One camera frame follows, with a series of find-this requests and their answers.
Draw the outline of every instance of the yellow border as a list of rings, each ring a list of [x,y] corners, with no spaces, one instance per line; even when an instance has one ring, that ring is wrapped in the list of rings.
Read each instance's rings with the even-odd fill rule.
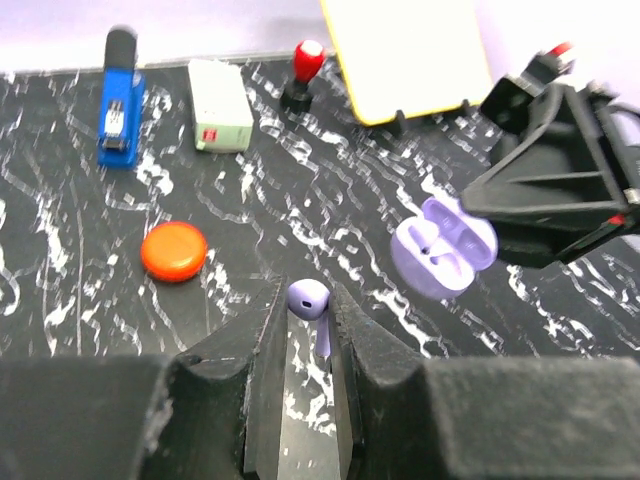
[[[333,48],[335,48],[336,51],[336,57],[338,58],[338,63],[340,64],[340,69],[342,70],[342,78],[344,80],[344,83],[347,87],[347,91],[349,92],[349,98],[351,100],[351,108],[353,110],[353,114],[356,117],[356,119],[363,125],[367,126],[367,127],[373,127],[375,125],[381,125],[383,123],[388,123],[391,122],[395,119],[395,114],[391,117],[386,117],[386,118],[382,118],[382,119],[377,119],[377,120],[370,120],[370,119],[365,119],[362,114],[360,113],[359,109],[358,109],[358,104],[355,101],[355,96],[353,95],[353,89],[351,87],[351,82],[349,81],[349,75],[347,74],[347,70],[342,68],[342,54],[341,54],[341,50],[340,50],[340,45],[338,44],[338,42],[336,42],[336,35],[335,35],[335,29],[333,27],[333,23],[331,21],[331,16],[328,14],[327,11],[327,6],[326,6],[326,1],[327,0],[320,0],[320,5],[322,7],[322,13],[324,14],[324,19],[325,22],[327,23],[327,30],[329,30],[329,36],[331,37],[331,42],[333,43]],[[476,21],[476,33],[478,35],[478,39],[480,41],[480,44],[482,45],[482,53],[484,56],[484,64],[485,64],[485,70],[486,73],[489,77],[489,85],[493,84],[493,78],[491,77],[491,68],[489,66],[489,60],[487,58],[487,51],[484,48],[484,42],[482,41],[482,35],[480,34],[480,26],[478,25],[478,16],[476,15],[476,11],[475,9],[473,10],[473,16],[475,17]],[[476,100],[469,100],[469,103],[471,105],[479,105],[480,103],[482,103],[484,101],[484,98],[481,99],[476,99]],[[412,113],[410,115],[407,115],[407,118],[416,118],[416,117],[424,117],[427,115],[433,115],[436,113],[442,113],[442,112],[447,112],[447,111],[451,111],[451,110],[456,110],[460,108],[460,104],[456,103],[454,105],[450,105],[448,107],[442,107],[442,108],[438,108],[436,110],[425,110],[423,112],[416,112],[416,113]]]

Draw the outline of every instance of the small carton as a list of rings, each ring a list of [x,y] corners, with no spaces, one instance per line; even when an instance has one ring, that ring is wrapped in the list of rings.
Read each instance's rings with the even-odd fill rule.
[[[247,150],[253,113],[240,68],[210,60],[191,60],[187,68],[196,148],[216,153]]]

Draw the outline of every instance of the red square on box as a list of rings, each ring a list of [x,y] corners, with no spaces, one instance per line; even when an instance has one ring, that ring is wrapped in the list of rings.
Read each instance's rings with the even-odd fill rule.
[[[202,133],[202,141],[204,142],[215,142],[216,138],[218,138],[218,131],[212,128],[207,128]]]

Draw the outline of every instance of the yellow board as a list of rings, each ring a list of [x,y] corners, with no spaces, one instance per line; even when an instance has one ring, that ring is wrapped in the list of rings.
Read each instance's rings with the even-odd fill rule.
[[[493,83],[472,0],[321,0],[364,125],[481,103]]]

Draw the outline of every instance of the marble surface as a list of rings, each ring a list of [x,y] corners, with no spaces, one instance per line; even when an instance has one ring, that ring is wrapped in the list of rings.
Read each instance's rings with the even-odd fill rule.
[[[408,291],[394,228],[488,167],[481,118],[425,120],[401,140],[357,125],[331,60],[311,114],[284,114],[285,61],[243,65],[255,112],[244,155],[197,153],[186,69],[147,72],[140,163],[96,167],[98,73],[0,79],[0,356],[175,354],[234,315],[271,276],[344,283],[426,357],[636,355],[640,256],[615,240],[570,266],[495,264],[456,300]],[[139,263],[167,220],[205,233],[202,274],[157,284]],[[332,385],[290,318],[282,478],[337,477]]]

